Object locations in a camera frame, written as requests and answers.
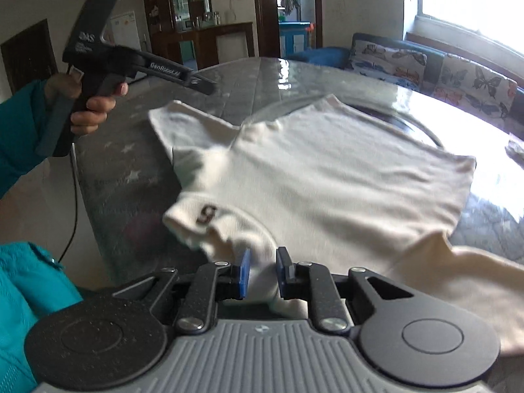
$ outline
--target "shirt sleeve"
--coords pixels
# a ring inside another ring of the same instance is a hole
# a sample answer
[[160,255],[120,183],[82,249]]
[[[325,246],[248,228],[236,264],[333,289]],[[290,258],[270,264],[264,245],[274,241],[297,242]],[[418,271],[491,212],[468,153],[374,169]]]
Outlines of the shirt sleeve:
[[35,148],[46,115],[45,81],[33,81],[0,104],[0,198],[44,158]]

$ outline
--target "sofa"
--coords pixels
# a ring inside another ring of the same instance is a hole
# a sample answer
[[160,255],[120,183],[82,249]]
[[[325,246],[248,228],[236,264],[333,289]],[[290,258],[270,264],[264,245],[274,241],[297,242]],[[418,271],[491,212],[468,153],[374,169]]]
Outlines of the sofa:
[[[410,69],[397,67],[400,72],[393,72],[391,75],[391,72],[386,72],[381,66],[389,66],[386,59],[395,64],[396,61],[391,56],[403,61],[402,64],[407,64],[408,59],[404,56],[410,54],[418,59],[418,63],[411,60],[408,66]],[[410,41],[356,33],[350,49],[319,48],[290,55],[287,59],[351,70],[414,89],[453,104],[524,139],[524,89],[518,87],[513,80],[456,55]],[[416,72],[417,67],[423,67],[419,71],[420,76]]]

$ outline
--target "device handle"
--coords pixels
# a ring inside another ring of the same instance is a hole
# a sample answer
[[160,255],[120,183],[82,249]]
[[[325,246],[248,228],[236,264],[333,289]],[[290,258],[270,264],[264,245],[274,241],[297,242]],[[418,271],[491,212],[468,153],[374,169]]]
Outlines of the device handle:
[[93,96],[111,96],[125,77],[113,73],[86,73],[82,78],[82,93],[78,99],[59,95],[53,104],[46,129],[36,147],[42,157],[64,157],[71,150],[74,134],[71,131],[71,114],[85,111]]

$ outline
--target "wooden door frame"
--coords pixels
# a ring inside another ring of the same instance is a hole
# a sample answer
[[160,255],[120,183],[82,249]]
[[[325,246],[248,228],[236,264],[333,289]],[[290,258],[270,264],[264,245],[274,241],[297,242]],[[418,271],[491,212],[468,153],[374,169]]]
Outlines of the wooden door frame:
[[20,35],[27,34],[31,32],[32,30],[39,30],[41,27],[44,28],[43,32],[45,36],[45,46],[47,47],[47,51],[49,52],[49,55],[51,56],[51,71],[52,71],[51,74],[54,75],[58,72],[57,61],[54,57],[53,46],[51,44],[51,36],[49,35],[49,26],[47,23],[47,19],[43,19],[40,22],[37,22],[34,25],[31,25],[30,27],[25,28],[25,30],[20,31],[17,35],[12,36],[9,40],[0,44],[0,52],[2,53],[2,60],[4,62],[7,81],[9,82],[11,93],[13,94],[16,93],[16,90],[15,90],[15,84],[12,82],[12,76],[13,76],[12,66],[10,66],[8,60],[4,57],[4,52],[6,51],[6,47],[9,46],[9,44],[11,44],[12,41],[15,41],[17,38],[19,38]]
[[[259,55],[280,57],[280,33],[276,0],[274,2],[273,0],[255,0],[255,14]],[[323,47],[322,0],[315,0],[315,43],[316,48]]]

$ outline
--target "teal jacket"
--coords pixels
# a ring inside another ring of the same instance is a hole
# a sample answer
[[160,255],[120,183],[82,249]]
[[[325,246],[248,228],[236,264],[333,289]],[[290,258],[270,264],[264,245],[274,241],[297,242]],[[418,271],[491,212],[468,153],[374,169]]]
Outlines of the teal jacket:
[[[43,160],[34,149],[46,120],[44,85],[33,82],[0,104],[0,197]],[[1,393],[36,387],[24,356],[26,334],[38,318],[78,301],[77,289],[45,250],[30,243],[0,245]]]

